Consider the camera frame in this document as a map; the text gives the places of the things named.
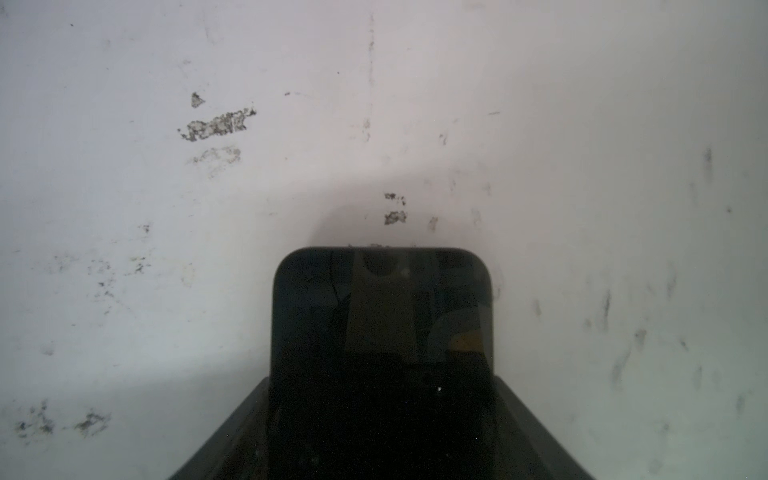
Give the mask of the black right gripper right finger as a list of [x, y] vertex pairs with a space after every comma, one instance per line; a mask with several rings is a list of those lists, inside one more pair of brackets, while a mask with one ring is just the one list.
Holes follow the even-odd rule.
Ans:
[[494, 395], [496, 479], [594, 479], [498, 376]]

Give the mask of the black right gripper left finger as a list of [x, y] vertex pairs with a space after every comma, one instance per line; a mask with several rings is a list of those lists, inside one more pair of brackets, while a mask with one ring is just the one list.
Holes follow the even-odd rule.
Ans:
[[265, 377], [170, 479], [266, 479], [268, 393]]

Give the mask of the black phone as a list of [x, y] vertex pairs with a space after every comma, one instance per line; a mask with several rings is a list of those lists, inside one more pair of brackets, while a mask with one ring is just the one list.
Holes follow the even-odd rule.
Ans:
[[272, 479], [490, 479], [492, 288], [452, 248], [313, 247], [273, 284]]

